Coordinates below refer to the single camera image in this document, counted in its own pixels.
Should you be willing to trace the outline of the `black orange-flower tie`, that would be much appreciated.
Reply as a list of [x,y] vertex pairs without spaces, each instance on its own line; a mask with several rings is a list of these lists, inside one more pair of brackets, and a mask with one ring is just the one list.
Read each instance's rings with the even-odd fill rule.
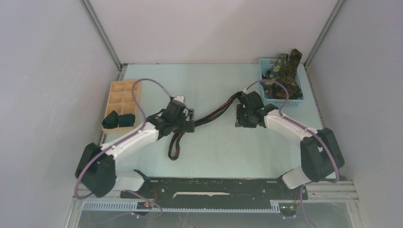
[[[241,96],[244,93],[242,91],[236,92],[233,94],[226,103],[221,105],[218,109],[213,111],[212,113],[208,114],[207,116],[194,121],[194,127],[198,127],[201,125],[208,124],[217,118],[219,118],[221,115],[223,115],[227,109],[231,106],[231,104],[234,102],[235,99],[240,99]],[[179,158],[180,155],[180,140],[184,136],[185,132],[181,133],[175,133],[170,141],[169,148],[168,148],[168,157],[171,161],[175,161]]]

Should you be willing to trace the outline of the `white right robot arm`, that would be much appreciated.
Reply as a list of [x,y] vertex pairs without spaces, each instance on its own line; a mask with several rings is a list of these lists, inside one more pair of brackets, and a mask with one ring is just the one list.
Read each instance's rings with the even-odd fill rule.
[[334,173],[339,178],[339,169],[345,164],[334,132],[329,128],[309,128],[290,118],[272,104],[264,105],[260,95],[253,91],[241,93],[236,108],[236,127],[256,128],[261,126],[287,137],[300,148],[301,165],[279,178],[277,194],[290,198],[296,188],[307,183],[319,182]]

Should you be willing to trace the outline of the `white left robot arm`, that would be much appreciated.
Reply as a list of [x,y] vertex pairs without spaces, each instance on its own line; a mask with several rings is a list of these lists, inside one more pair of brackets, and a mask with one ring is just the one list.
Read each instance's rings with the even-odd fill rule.
[[88,196],[97,198],[113,190],[131,190],[144,198],[150,192],[147,176],[139,170],[120,170],[119,163],[171,133],[194,132],[194,128],[194,110],[186,107],[181,96],[175,97],[165,109],[146,117],[140,126],[118,139],[88,144],[75,172],[76,184],[83,184],[90,192]]

